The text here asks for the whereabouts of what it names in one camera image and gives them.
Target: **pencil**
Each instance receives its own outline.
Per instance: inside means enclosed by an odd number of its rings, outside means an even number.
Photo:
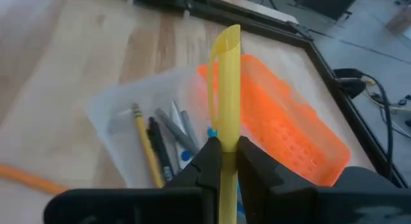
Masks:
[[[152,145],[150,143],[150,140],[148,138],[146,124],[144,123],[143,115],[138,104],[134,103],[132,106],[132,110],[134,118],[136,119],[137,130],[140,135],[141,144],[143,145],[144,152],[146,153],[148,166],[150,168],[154,184],[157,188],[162,188],[164,186],[164,180],[162,179],[162,176],[160,174],[161,170],[155,153],[153,151]]]

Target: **orange container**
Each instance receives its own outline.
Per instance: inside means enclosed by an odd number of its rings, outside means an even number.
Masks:
[[[207,78],[207,66],[198,67]],[[218,90],[218,63],[213,66]],[[241,122],[266,152],[316,185],[332,186],[350,151],[286,82],[252,55],[241,56]]]

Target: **blue object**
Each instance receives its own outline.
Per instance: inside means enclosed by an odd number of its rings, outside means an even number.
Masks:
[[[207,135],[208,137],[217,137],[217,131],[213,131],[213,128],[208,127],[207,128]]]
[[[191,153],[189,152],[189,151],[187,151],[187,150],[184,150],[182,153],[181,153],[181,159],[183,160],[183,161],[187,161],[187,160],[189,160],[190,159],[190,157],[191,157]]]
[[[237,212],[240,214],[244,214],[245,215],[245,210],[244,210],[244,206],[241,202],[237,201]]]

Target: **white floor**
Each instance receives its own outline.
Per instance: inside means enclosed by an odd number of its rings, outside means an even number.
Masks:
[[[353,67],[374,76],[383,84],[391,102],[411,94],[411,40],[392,34],[385,27],[401,10],[394,0],[356,0],[349,9],[352,16],[337,23],[308,9],[292,6],[293,0],[273,1],[279,11],[293,15],[301,24],[322,34],[312,33],[312,36],[331,68]],[[270,3],[264,0],[263,5],[270,6]],[[387,128],[379,108],[364,95],[355,98],[354,104],[386,148]],[[393,115],[393,120],[411,134],[411,128],[404,124],[407,119],[411,119],[411,112]],[[394,133],[394,164],[411,185],[411,139],[397,133]]]

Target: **wooden surface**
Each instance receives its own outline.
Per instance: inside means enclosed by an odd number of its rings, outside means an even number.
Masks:
[[[85,115],[102,89],[175,66],[207,63],[223,26],[125,0],[0,0],[0,161],[68,187],[123,187]],[[372,168],[305,52],[242,33],[258,57],[310,102]],[[41,223],[51,197],[0,179],[4,223]]]

